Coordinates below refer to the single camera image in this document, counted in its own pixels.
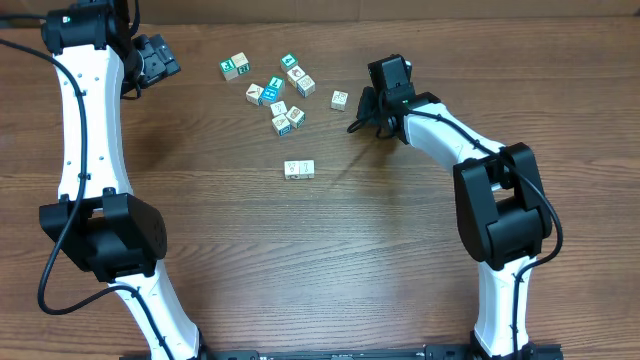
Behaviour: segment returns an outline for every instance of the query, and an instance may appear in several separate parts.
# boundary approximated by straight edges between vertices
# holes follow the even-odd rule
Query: black cable
[[[430,118],[439,122],[443,122],[445,124],[447,124],[448,126],[450,126],[451,128],[453,128],[458,134],[460,134],[463,138],[465,138],[467,141],[469,141],[471,144],[473,144],[476,148],[482,150],[483,152],[485,152],[486,154],[488,154],[489,156],[493,157],[494,159],[498,160],[500,163],[502,163],[502,165],[504,165],[507,169],[509,169],[509,171],[511,173],[513,173],[514,175],[516,175],[520,180],[522,180],[522,182],[524,182],[527,187],[529,187],[529,189],[531,189],[531,191],[533,191],[536,196],[538,196],[538,198],[540,198],[540,200],[544,203],[545,207],[549,210],[549,213],[551,215],[551,220],[553,221],[554,226],[556,227],[556,235],[557,235],[557,241],[556,241],[556,246],[553,249],[553,251],[551,251],[551,253],[547,256],[545,256],[544,258],[540,259],[540,260],[536,260],[528,265],[526,265],[525,267],[523,267],[522,269],[520,269],[520,271],[518,271],[518,273],[515,275],[515,286],[514,286],[514,291],[513,291],[513,309],[512,309],[512,324],[511,324],[511,330],[512,330],[512,336],[513,336],[513,351],[514,351],[514,355],[515,355],[515,359],[517,360],[519,357],[519,351],[518,351],[518,327],[517,327],[517,323],[518,323],[518,300],[520,297],[520,283],[522,282],[522,276],[524,276],[524,274],[535,268],[538,267],[540,265],[546,264],[547,262],[553,260],[558,253],[560,253],[560,250],[562,249],[562,243],[564,240],[564,234],[562,232],[562,225],[560,224],[560,218],[558,217],[558,213],[556,213],[556,210],[553,208],[553,205],[551,205],[551,203],[549,202],[549,200],[547,199],[547,197],[542,193],[542,191],[540,191],[540,189],[538,189],[532,182],[531,180],[529,180],[527,177],[525,177],[515,166],[513,166],[507,159],[503,158],[502,156],[500,156],[498,153],[488,149],[486,146],[482,145],[480,143],[480,141],[478,139],[474,139],[471,135],[469,135],[464,129],[462,129],[458,124],[456,124],[455,122],[442,117],[440,114],[438,115],[433,115],[433,114],[429,114],[429,113],[425,113],[425,112],[421,112],[421,111],[414,111],[414,110],[409,110],[408,112],[405,111],[405,113],[408,114],[413,114],[413,115],[418,115],[418,116],[423,116],[426,118]]]
[[[31,55],[37,56],[45,61],[48,61],[54,66],[56,66],[69,79],[71,86],[73,86],[73,90],[74,90],[74,93],[76,94],[76,99],[78,101],[78,108],[80,111],[81,145],[80,145],[80,173],[78,174],[78,177],[80,178],[80,184],[78,186],[78,194],[76,196],[76,201],[73,205],[73,208],[71,209],[71,213],[69,214],[69,219],[67,220],[64,227],[62,228],[62,231],[60,232],[60,236],[58,237],[58,241],[56,241],[56,244],[53,247],[53,250],[51,251],[51,255],[49,255],[49,260],[47,260],[47,264],[45,265],[44,271],[42,272],[42,277],[40,278],[40,284],[38,285],[38,306],[40,306],[40,309],[42,309],[42,311],[44,311],[49,315],[65,315],[65,314],[74,312],[109,293],[112,293],[118,290],[129,291],[132,297],[135,297],[138,300],[138,303],[140,304],[140,307],[144,311],[147,317],[147,320],[149,321],[149,324],[151,326],[151,329],[153,330],[154,335],[156,336],[156,338],[158,339],[158,342],[160,343],[160,346],[162,346],[162,348],[166,351],[167,357],[169,358],[169,360],[174,360],[174,357],[171,354],[171,351],[169,350],[167,343],[164,341],[164,337],[162,337],[162,335],[160,334],[160,330],[158,329],[155,321],[153,320],[153,317],[151,316],[151,312],[149,311],[147,304],[144,302],[144,299],[142,298],[138,290],[134,289],[131,286],[117,285],[117,286],[104,289],[78,302],[77,304],[69,306],[64,309],[52,309],[48,307],[47,304],[45,303],[44,293],[47,287],[47,281],[49,280],[49,275],[51,274],[51,270],[53,269],[53,264],[56,261],[56,257],[58,256],[58,253],[60,252],[60,249],[62,248],[62,245],[64,244],[64,241],[67,238],[69,229],[71,228],[73,222],[76,220],[76,217],[78,215],[78,211],[80,209],[80,205],[82,203],[82,199],[84,196],[86,184],[87,184],[87,112],[84,106],[84,99],[83,99],[84,95],[83,95],[83,92],[80,90],[80,86],[78,85],[78,82],[75,80],[71,72],[64,65],[62,65],[58,60],[54,59],[53,57],[47,54],[41,53],[37,50],[31,49],[29,47],[22,46],[4,39],[0,39],[0,45],[5,45],[16,50],[24,51]]]
[[[9,14],[9,15],[0,15],[0,21],[8,21],[8,20],[21,20],[21,19],[32,19],[32,20],[47,20],[47,17],[44,15],[37,14]]]
[[[133,23],[129,28],[129,36],[133,37],[138,32],[138,27],[140,26],[140,4],[138,4],[138,0],[136,0],[136,13],[133,17]]]

